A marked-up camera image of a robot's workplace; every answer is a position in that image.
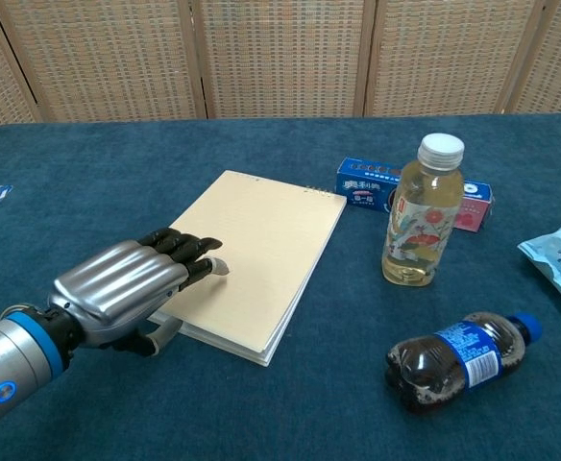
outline bottle label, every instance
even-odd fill
[[[468,383],[467,389],[502,373],[502,359],[494,340],[474,322],[462,321],[434,333],[453,350]]]
[[[416,205],[399,197],[387,229],[388,255],[435,266],[445,250],[458,210],[459,206]]]

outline blue box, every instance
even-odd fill
[[[345,158],[336,172],[335,192],[347,197],[349,205],[390,212],[402,169],[378,161]],[[477,232],[492,213],[492,187],[485,182],[464,181],[464,199],[454,226]]]

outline blue tablecloth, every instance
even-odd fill
[[[561,226],[561,114],[0,127],[0,312],[45,305],[55,277],[170,224],[225,169],[333,188],[344,157],[406,163],[431,132],[461,137],[465,177],[496,196],[432,285],[385,281],[388,217],[348,206],[269,368],[181,335],[156,358],[77,350],[0,421],[0,459],[561,459],[561,296],[517,249]],[[477,310],[532,312],[543,338],[517,373],[408,414],[387,350]]]

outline silver robotic hand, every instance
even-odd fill
[[[182,322],[139,326],[175,293],[224,261],[204,256],[221,242],[161,229],[118,243],[54,281],[47,309],[18,304],[0,316],[0,418],[58,377],[79,346],[155,355]]]

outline notebook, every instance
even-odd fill
[[[151,320],[183,320],[181,333],[268,366],[326,248],[346,198],[225,171],[172,225],[223,246],[227,276],[207,276]]]

